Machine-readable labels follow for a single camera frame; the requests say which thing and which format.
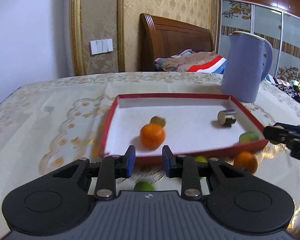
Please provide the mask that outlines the green round tomato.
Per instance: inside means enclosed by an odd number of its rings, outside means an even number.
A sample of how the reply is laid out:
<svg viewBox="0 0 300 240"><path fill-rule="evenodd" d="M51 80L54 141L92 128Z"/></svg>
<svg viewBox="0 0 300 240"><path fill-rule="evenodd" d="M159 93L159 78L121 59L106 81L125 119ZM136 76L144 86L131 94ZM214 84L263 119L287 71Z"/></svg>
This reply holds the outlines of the green round tomato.
<svg viewBox="0 0 300 240"><path fill-rule="evenodd" d="M199 163L207 163L207 158L202 155L198 155L194 159L196 160L196 162L199 162Z"/></svg>

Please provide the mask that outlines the green lime wedge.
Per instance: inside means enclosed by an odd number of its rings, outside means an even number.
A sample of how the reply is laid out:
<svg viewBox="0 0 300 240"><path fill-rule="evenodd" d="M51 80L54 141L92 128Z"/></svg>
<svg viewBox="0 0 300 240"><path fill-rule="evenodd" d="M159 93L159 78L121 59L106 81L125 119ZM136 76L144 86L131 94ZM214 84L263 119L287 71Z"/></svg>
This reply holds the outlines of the green lime wedge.
<svg viewBox="0 0 300 240"><path fill-rule="evenodd" d="M154 186L147 181L138 181L134 186L134 191L154 191Z"/></svg>

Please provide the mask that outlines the green cucumber chunk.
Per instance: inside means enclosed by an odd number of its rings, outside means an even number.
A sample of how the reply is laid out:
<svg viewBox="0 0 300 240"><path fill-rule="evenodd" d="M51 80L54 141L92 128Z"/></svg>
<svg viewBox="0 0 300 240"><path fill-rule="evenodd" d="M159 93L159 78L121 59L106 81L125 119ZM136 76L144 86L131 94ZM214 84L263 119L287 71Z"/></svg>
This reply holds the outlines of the green cucumber chunk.
<svg viewBox="0 0 300 240"><path fill-rule="evenodd" d="M245 144L256 140L259 140L259 135L257 132L246 131L239 136L238 142L240 144Z"/></svg>

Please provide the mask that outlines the orange mandarin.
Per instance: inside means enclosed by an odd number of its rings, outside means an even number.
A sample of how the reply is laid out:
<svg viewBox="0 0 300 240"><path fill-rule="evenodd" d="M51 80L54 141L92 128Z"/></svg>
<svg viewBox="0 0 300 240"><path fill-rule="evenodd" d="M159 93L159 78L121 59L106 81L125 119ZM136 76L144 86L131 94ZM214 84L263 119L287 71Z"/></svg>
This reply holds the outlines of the orange mandarin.
<svg viewBox="0 0 300 240"><path fill-rule="evenodd" d="M149 123L140 130L140 140L145 148L154 150L165 140L166 133L159 124Z"/></svg>
<svg viewBox="0 0 300 240"><path fill-rule="evenodd" d="M234 166L237 168L244 168L251 174L254 174L257 171L258 162L251 152L243 151L235 156Z"/></svg>

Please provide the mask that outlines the dark sugarcane piece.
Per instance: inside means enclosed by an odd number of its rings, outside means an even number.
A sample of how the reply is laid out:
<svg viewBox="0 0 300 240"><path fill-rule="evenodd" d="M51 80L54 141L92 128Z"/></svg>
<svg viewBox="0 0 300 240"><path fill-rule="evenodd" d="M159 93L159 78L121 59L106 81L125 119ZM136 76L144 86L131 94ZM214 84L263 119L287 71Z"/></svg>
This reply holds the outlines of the dark sugarcane piece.
<svg viewBox="0 0 300 240"><path fill-rule="evenodd" d="M237 112L233 109L219 111L217 115L218 123L221 126L231 127L237 121Z"/></svg>

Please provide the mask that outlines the red cardboard tray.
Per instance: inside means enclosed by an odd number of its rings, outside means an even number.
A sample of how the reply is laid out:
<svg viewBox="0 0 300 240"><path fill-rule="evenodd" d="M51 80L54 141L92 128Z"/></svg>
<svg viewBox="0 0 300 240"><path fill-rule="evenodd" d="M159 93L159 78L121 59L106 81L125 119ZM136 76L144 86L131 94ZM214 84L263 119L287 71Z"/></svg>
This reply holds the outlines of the red cardboard tray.
<svg viewBox="0 0 300 240"><path fill-rule="evenodd" d="M237 121L231 127L218 123L219 111L233 109ZM140 140L141 128L152 117L166 119L163 145L173 154L204 155L225 158L242 151L256 152L268 141L264 126L233 96L224 94L148 93L118 95L106 118L100 142L100 155L123 155L128 146L135 146L136 163L161 163L162 148L149 150ZM254 131L259 140L238 142L246 131Z"/></svg>

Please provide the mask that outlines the lavender electric kettle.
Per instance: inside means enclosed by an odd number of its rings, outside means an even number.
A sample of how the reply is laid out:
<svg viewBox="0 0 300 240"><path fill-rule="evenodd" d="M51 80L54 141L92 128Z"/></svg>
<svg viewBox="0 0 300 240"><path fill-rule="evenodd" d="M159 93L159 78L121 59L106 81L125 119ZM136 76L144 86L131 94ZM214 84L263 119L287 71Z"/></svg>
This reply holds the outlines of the lavender electric kettle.
<svg viewBox="0 0 300 240"><path fill-rule="evenodd" d="M269 74L273 62L272 45L265 38L243 31L234 31L229 38L221 91L239 101L255 102L260 83Z"/></svg>

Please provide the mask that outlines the striped bedding pile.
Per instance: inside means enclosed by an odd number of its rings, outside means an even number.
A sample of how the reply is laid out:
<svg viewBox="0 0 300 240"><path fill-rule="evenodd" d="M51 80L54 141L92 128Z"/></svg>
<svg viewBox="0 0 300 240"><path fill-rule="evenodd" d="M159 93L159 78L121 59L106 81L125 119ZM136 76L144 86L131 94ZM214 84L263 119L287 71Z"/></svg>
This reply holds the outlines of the striped bedding pile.
<svg viewBox="0 0 300 240"><path fill-rule="evenodd" d="M226 67L226 58L215 51L194 52L192 49L168 58L157 58L154 67L157 71L166 72L198 72L223 74Z"/></svg>

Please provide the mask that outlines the floral sliding wardrobe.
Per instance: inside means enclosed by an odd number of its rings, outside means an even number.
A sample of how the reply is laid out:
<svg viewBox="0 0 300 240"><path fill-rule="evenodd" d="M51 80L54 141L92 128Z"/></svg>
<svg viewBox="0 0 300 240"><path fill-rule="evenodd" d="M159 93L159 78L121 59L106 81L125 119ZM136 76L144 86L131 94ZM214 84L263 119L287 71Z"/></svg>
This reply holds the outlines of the floral sliding wardrobe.
<svg viewBox="0 0 300 240"><path fill-rule="evenodd" d="M245 31L273 47L270 75L300 80L300 0L219 0L216 49L224 57L230 34Z"/></svg>

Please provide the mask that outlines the wooden bed headboard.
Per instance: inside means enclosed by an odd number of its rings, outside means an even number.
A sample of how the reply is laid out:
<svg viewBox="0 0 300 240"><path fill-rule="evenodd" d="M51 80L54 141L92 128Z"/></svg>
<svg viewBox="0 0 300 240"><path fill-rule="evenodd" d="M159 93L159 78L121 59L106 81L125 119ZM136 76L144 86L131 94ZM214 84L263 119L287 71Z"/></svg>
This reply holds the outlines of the wooden bed headboard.
<svg viewBox="0 0 300 240"><path fill-rule="evenodd" d="M167 58L187 49L213 51L211 32L189 23L142 13L139 70L154 72L154 60Z"/></svg>

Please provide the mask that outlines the white wall switch panel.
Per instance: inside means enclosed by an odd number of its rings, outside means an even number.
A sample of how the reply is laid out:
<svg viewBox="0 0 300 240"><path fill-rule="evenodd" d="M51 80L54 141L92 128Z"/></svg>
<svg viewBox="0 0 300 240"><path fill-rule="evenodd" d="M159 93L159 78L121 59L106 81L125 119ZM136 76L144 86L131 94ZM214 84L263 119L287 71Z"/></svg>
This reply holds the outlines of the white wall switch panel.
<svg viewBox="0 0 300 240"><path fill-rule="evenodd" d="M91 55L110 53L113 49L113 39L103 39L90 41L90 52Z"/></svg>

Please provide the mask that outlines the gold ornate wall frame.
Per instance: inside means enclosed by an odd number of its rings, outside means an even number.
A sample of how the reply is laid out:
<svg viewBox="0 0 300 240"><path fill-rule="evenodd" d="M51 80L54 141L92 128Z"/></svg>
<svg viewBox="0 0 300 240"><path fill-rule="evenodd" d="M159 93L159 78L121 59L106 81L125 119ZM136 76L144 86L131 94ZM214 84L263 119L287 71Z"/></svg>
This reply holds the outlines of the gold ornate wall frame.
<svg viewBox="0 0 300 240"><path fill-rule="evenodd" d="M69 0L74 75L125 71L123 0ZM113 39L113 51L91 55L90 41Z"/></svg>

